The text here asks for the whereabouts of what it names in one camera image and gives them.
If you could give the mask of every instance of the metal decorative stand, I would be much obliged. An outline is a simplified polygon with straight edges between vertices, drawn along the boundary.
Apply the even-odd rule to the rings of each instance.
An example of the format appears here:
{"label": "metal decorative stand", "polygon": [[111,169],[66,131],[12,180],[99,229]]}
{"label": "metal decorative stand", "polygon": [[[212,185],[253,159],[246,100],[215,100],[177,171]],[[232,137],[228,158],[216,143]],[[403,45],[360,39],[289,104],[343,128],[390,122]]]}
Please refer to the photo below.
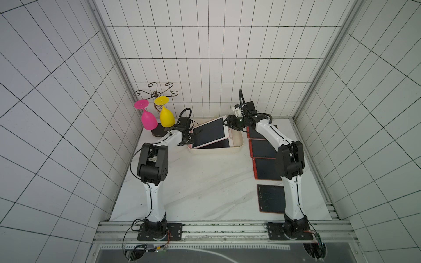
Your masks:
{"label": "metal decorative stand", "polygon": [[[163,93],[164,92],[166,92],[166,91],[168,91],[169,89],[171,89],[173,86],[174,86],[174,83],[171,83],[171,82],[168,82],[168,83],[166,83],[165,84],[165,86],[169,86],[168,87],[168,89],[166,89],[166,90],[164,90],[163,92],[159,92],[158,91],[158,83],[156,83],[156,82],[151,82],[151,83],[149,83],[148,84],[148,87],[152,87],[153,85],[154,85],[154,83],[156,84],[156,90],[154,91],[154,92],[152,92],[152,93],[149,93],[149,92],[146,92],[146,91],[144,91],[144,90],[136,90],[134,93],[133,93],[133,95],[134,96],[140,96],[141,94],[140,94],[140,92],[144,92],[144,93],[146,93],[146,94],[148,94],[148,95],[150,95],[150,97],[149,98],[146,98],[146,100],[148,100],[148,99],[150,99],[150,98],[153,98],[153,99],[156,99],[156,98],[158,98],[159,96],[163,96]],[[171,91],[171,96],[166,96],[166,97],[175,97],[175,96],[177,96],[178,94],[179,94],[179,92],[178,91],[176,91],[176,90],[173,90],[173,91]],[[162,110],[162,106],[161,105],[156,105],[155,103],[154,103],[154,108],[155,108],[155,110],[157,110],[157,112],[161,112],[161,110]]]}

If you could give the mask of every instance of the white tiled wall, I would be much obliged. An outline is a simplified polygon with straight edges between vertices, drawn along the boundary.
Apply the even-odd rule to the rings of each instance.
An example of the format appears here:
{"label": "white tiled wall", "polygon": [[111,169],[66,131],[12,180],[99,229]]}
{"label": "white tiled wall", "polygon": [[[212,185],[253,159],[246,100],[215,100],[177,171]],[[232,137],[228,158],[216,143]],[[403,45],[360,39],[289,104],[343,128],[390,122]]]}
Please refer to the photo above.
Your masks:
{"label": "white tiled wall", "polygon": [[353,4],[353,0],[95,2],[133,87],[150,91],[147,84],[158,82],[162,91],[165,83],[173,82],[172,90],[179,95],[167,107],[175,114],[190,107],[194,117],[230,114],[240,88],[260,112],[294,115]]}
{"label": "white tiled wall", "polygon": [[0,12],[1,261],[85,262],[140,114],[85,0]]}
{"label": "white tiled wall", "polygon": [[420,5],[368,0],[296,121],[372,263],[421,258]]}

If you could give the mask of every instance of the black screen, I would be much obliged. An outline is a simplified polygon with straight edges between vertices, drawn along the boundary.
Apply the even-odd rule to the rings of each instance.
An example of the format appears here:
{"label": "black screen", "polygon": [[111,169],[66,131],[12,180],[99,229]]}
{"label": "black screen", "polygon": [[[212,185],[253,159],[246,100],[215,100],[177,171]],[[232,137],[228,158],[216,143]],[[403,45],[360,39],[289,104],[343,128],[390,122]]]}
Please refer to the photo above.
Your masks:
{"label": "black screen", "polygon": [[275,170],[275,159],[255,158],[257,179],[281,181],[281,176]]}
{"label": "black screen", "polygon": [[194,128],[193,133],[200,131],[200,129],[202,129],[202,131],[198,134],[193,135],[193,148],[197,147],[198,145],[203,145],[206,143],[210,143],[211,141],[224,138],[225,133],[222,121],[223,119],[219,118],[212,122],[208,122],[206,124],[202,124],[201,126]]}
{"label": "black screen", "polygon": [[257,158],[275,158],[276,150],[266,140],[251,140],[251,150],[253,157]]}
{"label": "black screen", "polygon": [[260,212],[285,213],[285,192],[283,186],[257,185]]}

